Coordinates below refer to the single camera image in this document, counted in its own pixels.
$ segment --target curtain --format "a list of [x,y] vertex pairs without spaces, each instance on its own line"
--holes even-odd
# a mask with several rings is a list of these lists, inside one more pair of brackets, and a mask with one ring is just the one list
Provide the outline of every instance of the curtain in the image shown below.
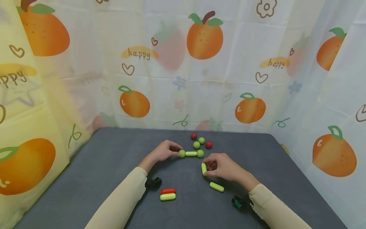
[[103,127],[272,134],[366,228],[365,19],[364,0],[0,0],[0,228]]

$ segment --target gray tablecloth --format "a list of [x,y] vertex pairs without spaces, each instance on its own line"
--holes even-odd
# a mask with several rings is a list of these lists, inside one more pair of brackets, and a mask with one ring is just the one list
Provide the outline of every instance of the gray tablecloth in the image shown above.
[[[226,152],[252,172],[313,229],[346,227],[270,134],[197,132],[213,142],[212,152]],[[15,229],[83,229],[95,211],[126,175],[162,140],[193,151],[190,131],[104,128],[98,130],[72,159]],[[156,164],[149,177],[162,186],[147,191],[130,217],[128,229],[267,228],[252,210],[231,203],[244,190],[221,179],[223,193],[209,187],[198,157]],[[176,200],[160,201],[160,190],[176,188]]]

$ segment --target yellow curtain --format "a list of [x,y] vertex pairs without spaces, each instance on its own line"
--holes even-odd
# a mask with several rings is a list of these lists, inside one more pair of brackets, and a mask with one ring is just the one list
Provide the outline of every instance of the yellow curtain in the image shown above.
[[364,0],[0,0],[0,229],[102,127],[270,133],[366,228]]

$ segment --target flower print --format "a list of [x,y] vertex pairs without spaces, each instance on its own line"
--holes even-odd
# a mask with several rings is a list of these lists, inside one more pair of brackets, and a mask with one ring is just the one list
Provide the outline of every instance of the flower print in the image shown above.
[[257,5],[257,14],[261,18],[272,17],[276,6],[277,0],[260,0]]
[[290,90],[290,94],[293,92],[300,92],[300,89],[302,88],[302,83],[298,83],[296,80],[292,83],[292,85],[288,86],[288,89]]
[[180,91],[180,89],[186,89],[186,80],[182,79],[180,76],[177,76],[177,80],[173,81],[173,85],[176,85],[178,87],[178,91]]
[[176,100],[174,103],[174,108],[178,109],[180,112],[183,111],[183,109],[186,107],[186,105],[184,104],[184,100]]

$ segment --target beige sleeve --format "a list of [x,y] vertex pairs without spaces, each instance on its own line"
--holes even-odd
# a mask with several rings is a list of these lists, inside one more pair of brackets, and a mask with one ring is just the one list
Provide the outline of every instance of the beige sleeve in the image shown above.
[[271,229],[311,229],[263,184],[258,184],[248,194],[254,204],[253,210]]
[[94,213],[85,229],[122,229],[145,193],[147,172],[134,168]]

